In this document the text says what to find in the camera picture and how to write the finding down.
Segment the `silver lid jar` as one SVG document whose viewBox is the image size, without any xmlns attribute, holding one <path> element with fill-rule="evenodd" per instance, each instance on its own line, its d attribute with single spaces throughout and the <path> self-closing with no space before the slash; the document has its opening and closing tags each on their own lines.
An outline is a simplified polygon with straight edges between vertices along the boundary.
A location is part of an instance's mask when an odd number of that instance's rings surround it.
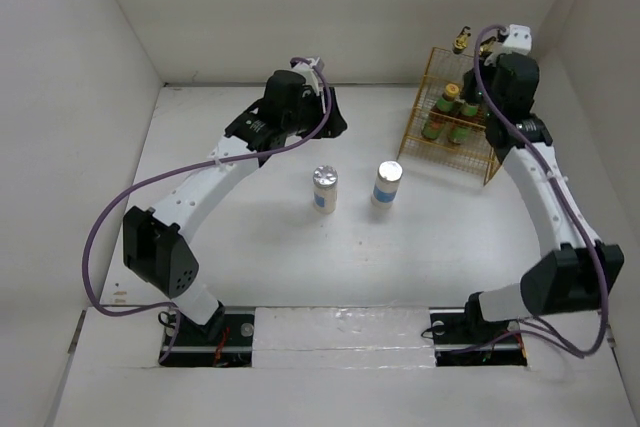
<svg viewBox="0 0 640 427">
<path fill-rule="evenodd" d="M 313 172 L 313 205 L 323 214 L 331 214 L 337 206 L 338 173 L 330 165 L 318 166 Z"/>
<path fill-rule="evenodd" d="M 402 176 L 403 168 L 397 161 L 382 162 L 376 173 L 371 195 L 372 204 L 381 209 L 389 209 L 397 195 Z"/>
</svg>

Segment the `clear gold spout bottle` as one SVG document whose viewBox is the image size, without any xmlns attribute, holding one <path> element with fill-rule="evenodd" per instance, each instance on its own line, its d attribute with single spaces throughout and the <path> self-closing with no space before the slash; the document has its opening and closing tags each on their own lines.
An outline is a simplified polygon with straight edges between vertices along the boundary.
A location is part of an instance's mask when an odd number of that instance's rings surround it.
<svg viewBox="0 0 640 427">
<path fill-rule="evenodd" d="M 452 53 L 455 55 L 462 54 L 468 47 L 469 39 L 471 35 L 472 35 L 471 27 L 464 26 L 452 42 L 452 46 L 451 46 Z"/>
</svg>

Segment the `chili sauce bottle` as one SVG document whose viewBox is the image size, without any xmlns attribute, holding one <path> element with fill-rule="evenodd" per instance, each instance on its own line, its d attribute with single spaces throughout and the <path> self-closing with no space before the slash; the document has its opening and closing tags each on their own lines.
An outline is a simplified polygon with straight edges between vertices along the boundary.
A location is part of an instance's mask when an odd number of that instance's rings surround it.
<svg viewBox="0 0 640 427">
<path fill-rule="evenodd" d="M 455 121 L 448 133 L 448 142 L 454 146 L 462 145 L 472 131 L 474 119 L 478 114 L 479 105 L 460 103 L 457 109 Z"/>
<path fill-rule="evenodd" d="M 439 138 L 451 111 L 455 107 L 459 93 L 460 88 L 454 83 L 448 83 L 444 87 L 442 94 L 429 111 L 427 120 L 422 127 L 421 135 L 424 139 L 435 141 Z"/>
</svg>

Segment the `square bottle dark residue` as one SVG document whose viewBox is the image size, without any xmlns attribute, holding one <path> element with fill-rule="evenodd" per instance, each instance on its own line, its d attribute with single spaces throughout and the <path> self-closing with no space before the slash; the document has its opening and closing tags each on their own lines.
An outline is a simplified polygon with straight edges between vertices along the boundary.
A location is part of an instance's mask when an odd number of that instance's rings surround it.
<svg viewBox="0 0 640 427">
<path fill-rule="evenodd" d="M 477 53 L 480 58 L 486 59 L 493 52 L 494 44 L 497 41 L 496 36 L 490 36 L 481 42 L 480 46 L 477 48 Z"/>
</svg>

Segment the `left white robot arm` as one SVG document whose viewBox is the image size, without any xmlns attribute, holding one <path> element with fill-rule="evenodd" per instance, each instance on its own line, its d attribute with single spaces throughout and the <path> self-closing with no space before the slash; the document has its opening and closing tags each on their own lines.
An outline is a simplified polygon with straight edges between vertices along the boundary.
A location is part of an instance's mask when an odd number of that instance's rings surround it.
<svg viewBox="0 0 640 427">
<path fill-rule="evenodd" d="M 190 243 L 236 185 L 290 150 L 288 138 L 335 138 L 346 130 L 321 71 L 317 58 L 294 58 L 289 68 L 275 71 L 262 97 L 225 128 L 203 166 L 152 207 L 132 207 L 123 218 L 125 266 L 177 307 L 201 343 L 220 337 L 225 308 L 199 280 Z"/>
</svg>

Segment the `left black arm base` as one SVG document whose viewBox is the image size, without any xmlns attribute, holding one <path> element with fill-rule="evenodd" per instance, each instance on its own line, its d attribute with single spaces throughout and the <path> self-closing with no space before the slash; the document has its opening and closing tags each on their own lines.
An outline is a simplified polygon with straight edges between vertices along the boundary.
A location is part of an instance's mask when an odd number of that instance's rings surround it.
<svg viewBox="0 0 640 427">
<path fill-rule="evenodd" d="M 252 364 L 255 310 L 231 308 L 216 321 L 214 336 L 186 316 L 161 311 L 158 321 L 163 327 L 159 365 L 171 368 L 244 368 Z"/>
</svg>

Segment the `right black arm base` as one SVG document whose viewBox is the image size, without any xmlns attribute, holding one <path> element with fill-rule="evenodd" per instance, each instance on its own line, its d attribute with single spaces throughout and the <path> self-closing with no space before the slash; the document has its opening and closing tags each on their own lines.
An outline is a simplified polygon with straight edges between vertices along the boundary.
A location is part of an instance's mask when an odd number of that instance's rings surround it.
<svg viewBox="0 0 640 427">
<path fill-rule="evenodd" d="M 430 340 L 437 367 L 488 367 L 527 365 L 520 336 L 488 342 L 509 331 L 506 321 L 472 327 L 462 307 L 429 309 L 430 325 L 421 337 Z"/>
</svg>

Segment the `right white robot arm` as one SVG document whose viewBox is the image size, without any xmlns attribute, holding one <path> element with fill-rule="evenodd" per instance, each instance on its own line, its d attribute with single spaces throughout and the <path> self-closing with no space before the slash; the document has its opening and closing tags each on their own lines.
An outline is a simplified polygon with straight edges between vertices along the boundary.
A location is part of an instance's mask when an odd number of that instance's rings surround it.
<svg viewBox="0 0 640 427">
<path fill-rule="evenodd" d="M 531 111 L 537 62 L 519 53 L 501 54 L 490 65 L 476 57 L 464 82 L 489 109 L 486 139 L 520 192 L 541 255 L 518 282 L 469 297 L 462 316 L 465 334 L 483 341 L 502 322 L 607 313 L 624 254 L 618 245 L 604 243 L 583 218 L 558 166 L 552 136 Z"/>
</svg>

